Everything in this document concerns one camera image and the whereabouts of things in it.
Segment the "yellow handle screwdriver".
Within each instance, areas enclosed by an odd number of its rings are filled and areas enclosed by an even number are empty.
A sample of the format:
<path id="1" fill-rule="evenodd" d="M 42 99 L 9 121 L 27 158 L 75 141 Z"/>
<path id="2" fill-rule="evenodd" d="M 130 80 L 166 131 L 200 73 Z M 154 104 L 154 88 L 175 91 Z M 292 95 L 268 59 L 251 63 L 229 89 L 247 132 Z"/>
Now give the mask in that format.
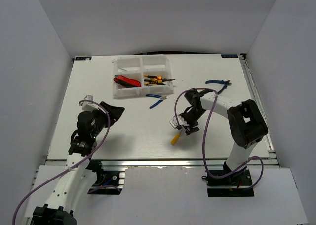
<path id="1" fill-rule="evenodd" d="M 179 140 L 180 136 L 181 136 L 181 133 L 178 133 L 178 134 L 171 140 L 170 144 L 171 144 L 172 146 L 174 146 L 174 145 L 177 143 L 177 141 Z"/>

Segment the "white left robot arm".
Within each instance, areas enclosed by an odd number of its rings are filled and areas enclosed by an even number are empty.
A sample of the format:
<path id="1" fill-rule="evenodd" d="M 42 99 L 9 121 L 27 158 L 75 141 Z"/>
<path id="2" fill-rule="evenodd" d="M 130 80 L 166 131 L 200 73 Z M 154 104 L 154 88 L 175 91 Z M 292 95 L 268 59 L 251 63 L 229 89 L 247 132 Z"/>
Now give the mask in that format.
<path id="1" fill-rule="evenodd" d="M 76 129 L 70 138 L 70 147 L 64 170 L 54 176 L 57 181 L 44 205 L 35 207 L 33 225 L 75 225 L 74 217 L 80 200 L 89 192 L 109 187 L 111 179 L 103 170 L 102 163 L 93 160 L 93 154 L 105 139 L 97 142 L 103 129 L 109 129 L 125 111 L 105 102 L 80 101 L 82 112 L 77 116 Z"/>

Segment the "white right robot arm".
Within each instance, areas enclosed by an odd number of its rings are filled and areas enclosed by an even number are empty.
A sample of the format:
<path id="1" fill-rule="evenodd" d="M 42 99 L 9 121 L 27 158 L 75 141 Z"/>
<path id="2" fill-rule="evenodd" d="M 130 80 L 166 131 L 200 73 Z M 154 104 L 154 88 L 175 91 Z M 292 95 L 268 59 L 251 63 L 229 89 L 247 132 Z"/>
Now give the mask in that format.
<path id="1" fill-rule="evenodd" d="M 268 133 L 268 126 L 256 102 L 252 99 L 246 101 L 228 99 L 210 88 L 191 88 L 181 93 L 176 101 L 182 95 L 185 96 L 190 107 L 181 114 L 174 113 L 174 117 L 170 120 L 173 128 L 183 129 L 186 135 L 195 133 L 199 130 L 198 120 L 206 111 L 209 111 L 202 139 L 203 160 L 206 160 L 205 141 L 210 117 L 216 113 L 228 120 L 234 141 L 233 147 L 224 162 L 223 175 L 211 175 L 211 177 L 223 178 L 230 185 L 236 184 L 241 178 L 240 171 L 246 167 L 249 161 L 256 158 L 255 156 L 250 157 L 254 147 Z"/>

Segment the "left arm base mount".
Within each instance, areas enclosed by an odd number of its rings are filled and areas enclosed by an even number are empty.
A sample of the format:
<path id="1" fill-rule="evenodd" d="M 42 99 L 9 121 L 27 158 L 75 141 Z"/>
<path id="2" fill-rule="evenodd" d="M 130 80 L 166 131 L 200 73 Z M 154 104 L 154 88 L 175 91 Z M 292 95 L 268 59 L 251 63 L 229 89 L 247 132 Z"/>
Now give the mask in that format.
<path id="1" fill-rule="evenodd" d="M 101 161 L 91 160 L 87 169 L 96 175 L 96 181 L 92 185 L 88 194 L 93 195 L 120 195 L 122 187 L 120 185 L 120 171 L 108 169 Z"/>

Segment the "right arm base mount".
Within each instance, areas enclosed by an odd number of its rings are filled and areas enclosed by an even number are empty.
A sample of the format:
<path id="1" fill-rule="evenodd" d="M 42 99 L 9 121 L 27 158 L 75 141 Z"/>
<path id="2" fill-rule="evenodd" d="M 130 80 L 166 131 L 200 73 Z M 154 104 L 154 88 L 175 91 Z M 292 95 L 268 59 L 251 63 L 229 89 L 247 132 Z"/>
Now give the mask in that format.
<path id="1" fill-rule="evenodd" d="M 253 184 L 248 169 L 222 179 L 214 179 L 209 175 L 201 176 L 201 179 L 206 182 L 209 198 L 254 197 L 254 190 L 248 189 Z"/>

